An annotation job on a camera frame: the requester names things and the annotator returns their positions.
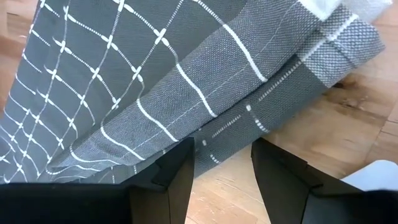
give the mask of fabric fold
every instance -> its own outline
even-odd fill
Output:
[[[340,3],[41,0],[0,120],[2,180],[116,184],[187,136],[200,175],[382,50]]]

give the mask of white object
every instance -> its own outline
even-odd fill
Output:
[[[398,190],[398,165],[386,160],[374,161],[342,181],[363,191]]]
[[[325,21],[340,5],[341,0],[298,0],[321,21]]]
[[[366,22],[373,22],[392,4],[392,0],[343,0],[343,5]]]

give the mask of woven textile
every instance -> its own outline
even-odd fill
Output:
[[[197,175],[219,164],[382,50],[318,2],[42,0],[0,122],[2,180],[118,183],[187,136]]]

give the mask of black object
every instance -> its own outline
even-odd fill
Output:
[[[194,152],[186,139],[119,185],[0,185],[0,222],[184,223]]]
[[[362,192],[264,139],[251,155],[272,224],[398,223],[397,192]]]
[[[186,139],[119,185],[0,185],[1,223],[183,224],[194,153]],[[251,156],[272,224],[398,223],[396,192],[362,192],[264,139]]]

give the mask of wood grain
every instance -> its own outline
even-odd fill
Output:
[[[7,0],[0,0],[0,35],[7,36]]]
[[[36,2],[7,1],[12,14],[7,15],[7,37],[0,37],[0,108],[14,79]],[[337,178],[378,159],[398,162],[397,4],[375,25],[385,51],[266,139]],[[194,181],[186,223],[270,223],[254,178],[250,147]]]

